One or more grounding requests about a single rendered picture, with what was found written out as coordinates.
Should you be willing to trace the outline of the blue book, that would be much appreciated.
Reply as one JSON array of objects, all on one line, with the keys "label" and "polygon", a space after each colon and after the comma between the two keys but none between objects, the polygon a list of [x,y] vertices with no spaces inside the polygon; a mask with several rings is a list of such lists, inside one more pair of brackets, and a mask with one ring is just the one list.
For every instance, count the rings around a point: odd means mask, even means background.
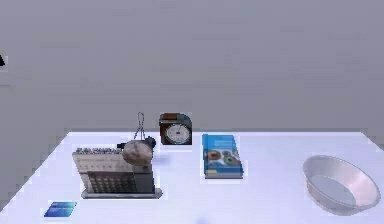
[{"label": "blue book", "polygon": [[242,179],[244,169],[233,135],[202,135],[206,179]]}]

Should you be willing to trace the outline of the blue card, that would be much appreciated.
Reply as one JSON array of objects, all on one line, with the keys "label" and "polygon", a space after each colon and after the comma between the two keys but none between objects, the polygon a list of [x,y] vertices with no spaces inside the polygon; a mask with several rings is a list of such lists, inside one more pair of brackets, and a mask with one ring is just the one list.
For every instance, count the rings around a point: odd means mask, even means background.
[{"label": "blue card", "polygon": [[44,216],[70,217],[76,205],[76,202],[53,202],[44,213]]}]

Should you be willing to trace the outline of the grey metal bowl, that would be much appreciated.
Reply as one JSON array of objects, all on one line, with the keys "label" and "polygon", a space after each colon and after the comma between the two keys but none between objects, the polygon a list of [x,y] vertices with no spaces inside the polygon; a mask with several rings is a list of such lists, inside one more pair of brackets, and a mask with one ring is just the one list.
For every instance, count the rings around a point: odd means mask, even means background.
[{"label": "grey metal bowl", "polygon": [[323,210],[351,216],[375,207],[381,192],[359,167],[337,157],[316,155],[303,163],[309,197]]}]

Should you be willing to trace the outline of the brown alarm clock white dial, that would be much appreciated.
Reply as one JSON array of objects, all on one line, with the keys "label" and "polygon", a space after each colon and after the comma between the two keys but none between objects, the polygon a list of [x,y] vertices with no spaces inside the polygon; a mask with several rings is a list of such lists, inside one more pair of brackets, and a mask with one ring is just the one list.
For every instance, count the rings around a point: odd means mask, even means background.
[{"label": "brown alarm clock white dial", "polygon": [[163,145],[191,145],[192,121],[182,113],[163,113],[159,118]]}]

